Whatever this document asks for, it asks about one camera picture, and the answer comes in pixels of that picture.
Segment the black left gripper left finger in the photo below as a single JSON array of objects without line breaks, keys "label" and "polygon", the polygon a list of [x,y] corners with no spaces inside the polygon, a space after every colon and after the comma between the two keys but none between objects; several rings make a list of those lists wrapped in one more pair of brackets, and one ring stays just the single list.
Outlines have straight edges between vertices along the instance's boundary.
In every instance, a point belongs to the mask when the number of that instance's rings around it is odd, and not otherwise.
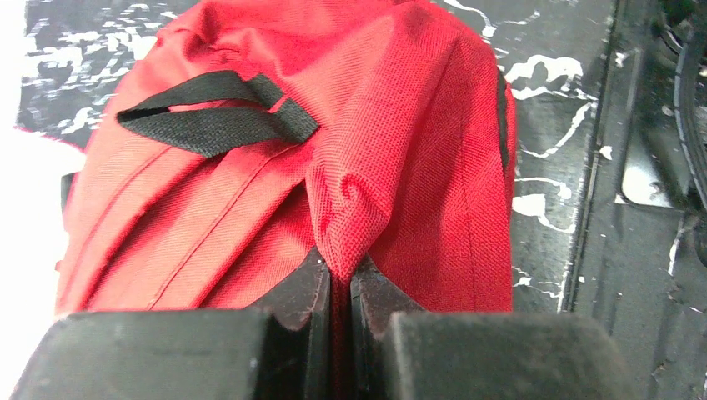
[{"label": "black left gripper left finger", "polygon": [[330,273],[317,249],[241,310],[82,312],[54,323],[15,399],[323,399]]}]

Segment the red student backpack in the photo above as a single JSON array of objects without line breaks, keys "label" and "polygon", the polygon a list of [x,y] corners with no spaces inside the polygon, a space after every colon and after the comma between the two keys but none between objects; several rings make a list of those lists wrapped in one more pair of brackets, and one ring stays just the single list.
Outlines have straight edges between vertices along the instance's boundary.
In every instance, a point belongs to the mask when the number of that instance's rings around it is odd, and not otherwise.
[{"label": "red student backpack", "polygon": [[493,49],[431,2],[199,2],[88,143],[56,311],[244,308],[317,249],[348,398],[365,257],[429,311],[512,310],[514,112]]}]

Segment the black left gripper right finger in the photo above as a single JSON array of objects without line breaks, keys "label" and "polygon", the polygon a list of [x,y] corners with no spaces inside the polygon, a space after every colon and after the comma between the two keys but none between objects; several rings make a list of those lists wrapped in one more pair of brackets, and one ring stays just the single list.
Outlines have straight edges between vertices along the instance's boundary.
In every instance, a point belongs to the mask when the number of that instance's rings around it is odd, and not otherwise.
[{"label": "black left gripper right finger", "polygon": [[573,314],[435,313],[365,258],[350,283],[359,399],[632,399],[624,359]]}]

